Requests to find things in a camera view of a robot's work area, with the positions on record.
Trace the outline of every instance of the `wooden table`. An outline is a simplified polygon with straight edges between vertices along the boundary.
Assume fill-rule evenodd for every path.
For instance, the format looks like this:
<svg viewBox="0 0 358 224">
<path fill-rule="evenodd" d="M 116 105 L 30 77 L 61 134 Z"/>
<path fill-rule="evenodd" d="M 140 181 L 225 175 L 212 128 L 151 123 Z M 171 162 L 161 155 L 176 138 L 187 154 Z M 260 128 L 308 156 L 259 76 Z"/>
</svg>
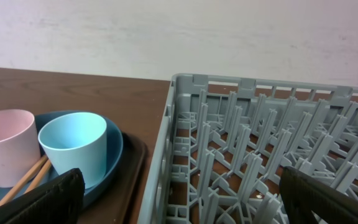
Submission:
<svg viewBox="0 0 358 224">
<path fill-rule="evenodd" d="M 0 68 L 0 110 L 17 108 L 33 114 L 92 111 L 108 117 L 122 131 L 141 138 L 149 153 L 134 192 L 133 206 L 129 208 L 128 221 L 136 223 L 168 86 L 168 81 Z"/>
</svg>

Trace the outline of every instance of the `chopstick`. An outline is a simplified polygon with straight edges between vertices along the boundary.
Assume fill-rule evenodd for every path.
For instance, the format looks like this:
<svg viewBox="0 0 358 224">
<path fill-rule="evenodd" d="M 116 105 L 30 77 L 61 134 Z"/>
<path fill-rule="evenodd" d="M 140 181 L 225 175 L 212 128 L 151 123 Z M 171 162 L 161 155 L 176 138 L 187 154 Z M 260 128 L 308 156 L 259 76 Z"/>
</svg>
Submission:
<svg viewBox="0 0 358 224">
<path fill-rule="evenodd" d="M 18 181 L 18 183 L 0 200 L 0 206 L 10 202 L 23 186 L 33 177 L 41 168 L 41 166 L 48 159 L 47 155 L 43 155 L 31 169 Z"/>
<path fill-rule="evenodd" d="M 47 162 L 45 163 L 45 165 L 41 168 L 40 172 L 35 176 L 34 180 L 32 180 L 31 184 L 25 190 L 24 193 L 27 193 L 27 192 L 31 191 L 32 189 L 38 187 L 38 185 L 41 183 L 41 180 L 43 179 L 45 174 L 48 172 L 51 165 L 52 164 L 50 163 L 50 160 L 48 159 Z"/>
</svg>

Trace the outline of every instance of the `gray plastic crate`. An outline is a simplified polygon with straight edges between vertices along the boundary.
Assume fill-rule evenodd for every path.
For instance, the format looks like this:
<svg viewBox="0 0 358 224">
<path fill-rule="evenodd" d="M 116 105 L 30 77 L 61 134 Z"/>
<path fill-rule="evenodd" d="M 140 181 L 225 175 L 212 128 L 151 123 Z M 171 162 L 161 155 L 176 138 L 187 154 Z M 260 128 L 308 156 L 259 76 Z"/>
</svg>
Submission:
<svg viewBox="0 0 358 224">
<path fill-rule="evenodd" d="M 210 93 L 209 82 L 238 90 Z M 257 85 L 270 96 L 255 96 Z M 287 99 L 275 98 L 281 88 Z M 307 99 L 295 98 L 300 89 Z M 285 166 L 358 201 L 354 95 L 348 86 L 173 76 L 138 223 L 289 223 L 277 190 Z"/>
</svg>

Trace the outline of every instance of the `blue plate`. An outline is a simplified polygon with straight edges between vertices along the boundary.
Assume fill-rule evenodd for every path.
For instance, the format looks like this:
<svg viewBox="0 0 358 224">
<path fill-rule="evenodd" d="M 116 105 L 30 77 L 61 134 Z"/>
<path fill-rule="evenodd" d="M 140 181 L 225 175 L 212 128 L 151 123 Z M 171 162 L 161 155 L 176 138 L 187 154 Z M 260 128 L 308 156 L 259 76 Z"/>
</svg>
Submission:
<svg viewBox="0 0 358 224">
<path fill-rule="evenodd" d="M 37 126 L 37 132 L 41 130 L 41 128 L 46 125 L 49 121 L 66 114 L 76 113 L 82 111 L 56 111 L 47 114 L 40 114 L 35 116 L 35 125 Z M 87 207 L 91 204 L 94 200 L 98 198 L 98 196 L 106 189 L 108 184 L 111 182 L 111 179 L 114 176 L 115 167 L 121 157 L 122 148 L 123 148 L 123 140 L 122 134 L 119 128 L 108 118 L 104 117 L 107 122 L 107 166 L 106 166 L 106 175 L 103 177 L 103 180 L 93 186 L 92 188 L 86 189 L 84 193 L 83 199 L 83 208 Z M 44 150 L 40 146 L 41 154 L 44 154 Z M 41 184 L 44 184 L 55 177 L 58 174 L 56 173 L 55 169 L 51 168 L 49 173 L 45 175 L 44 179 L 41 181 Z M 16 195 L 16 197 L 21 196 L 28 185 L 27 183 L 23 189 Z M 10 188 L 0 188 L 0 199 L 5 196 Z"/>
</svg>

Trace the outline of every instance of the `plastic cup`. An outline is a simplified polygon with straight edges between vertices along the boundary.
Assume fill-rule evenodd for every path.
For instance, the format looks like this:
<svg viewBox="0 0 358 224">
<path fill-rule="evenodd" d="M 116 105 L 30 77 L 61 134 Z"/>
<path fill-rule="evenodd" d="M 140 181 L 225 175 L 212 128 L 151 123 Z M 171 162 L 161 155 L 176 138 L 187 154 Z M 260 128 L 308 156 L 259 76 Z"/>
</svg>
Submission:
<svg viewBox="0 0 358 224">
<path fill-rule="evenodd" d="M 88 189 L 106 173 L 106 128 L 106 121 L 97 114 L 72 113 L 47 123 L 38 140 L 59 175 L 79 168 Z"/>
<path fill-rule="evenodd" d="M 0 111 L 0 187 L 13 187 L 40 159 L 34 115 Z"/>
</svg>

